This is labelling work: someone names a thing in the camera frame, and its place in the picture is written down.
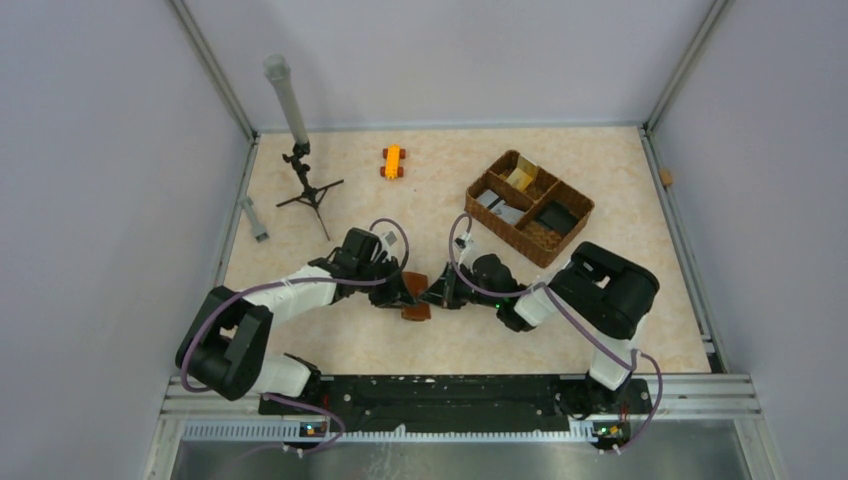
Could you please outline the brown leather card holder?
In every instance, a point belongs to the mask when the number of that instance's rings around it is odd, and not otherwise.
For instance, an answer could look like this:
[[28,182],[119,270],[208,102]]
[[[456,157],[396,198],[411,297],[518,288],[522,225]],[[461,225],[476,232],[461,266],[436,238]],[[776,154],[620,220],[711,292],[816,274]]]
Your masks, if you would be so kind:
[[401,318],[411,322],[424,322],[431,319],[430,304],[421,300],[420,295],[423,294],[428,286],[428,276],[421,273],[406,271],[402,274],[404,284],[415,300],[412,306],[403,306],[401,308]]

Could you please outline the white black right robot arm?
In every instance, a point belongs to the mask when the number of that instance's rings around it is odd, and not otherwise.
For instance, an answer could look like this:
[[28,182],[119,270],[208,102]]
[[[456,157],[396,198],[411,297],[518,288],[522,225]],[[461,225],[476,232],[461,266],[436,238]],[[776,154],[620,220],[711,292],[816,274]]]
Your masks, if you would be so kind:
[[638,358],[634,339],[660,290],[653,273],[591,242],[579,244],[561,269],[531,285],[520,283],[496,254],[477,254],[468,240],[453,254],[420,300],[448,310],[490,307],[515,332],[559,316],[595,349],[586,385],[589,404],[612,412],[626,400],[625,383]]

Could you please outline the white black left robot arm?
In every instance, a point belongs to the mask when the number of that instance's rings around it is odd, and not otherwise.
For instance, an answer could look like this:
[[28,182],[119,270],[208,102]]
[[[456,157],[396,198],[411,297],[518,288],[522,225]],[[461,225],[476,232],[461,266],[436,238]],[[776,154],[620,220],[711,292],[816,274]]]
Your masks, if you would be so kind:
[[352,228],[329,255],[279,280],[241,291],[211,289],[176,352],[183,388],[230,401],[249,393],[281,394],[297,413],[314,410],[321,397],[319,369],[290,354],[268,356],[272,331],[356,293],[376,308],[413,305],[402,276],[408,257],[394,251],[407,243],[400,227],[385,233]]

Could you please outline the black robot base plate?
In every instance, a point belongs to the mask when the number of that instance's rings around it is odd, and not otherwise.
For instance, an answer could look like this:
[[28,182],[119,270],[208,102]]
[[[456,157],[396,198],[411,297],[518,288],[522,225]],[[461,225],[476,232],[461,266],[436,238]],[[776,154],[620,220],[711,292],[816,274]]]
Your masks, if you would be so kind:
[[586,375],[337,375],[300,402],[336,414],[348,431],[521,433],[568,430],[595,415],[616,420],[652,409],[648,384],[608,390]]

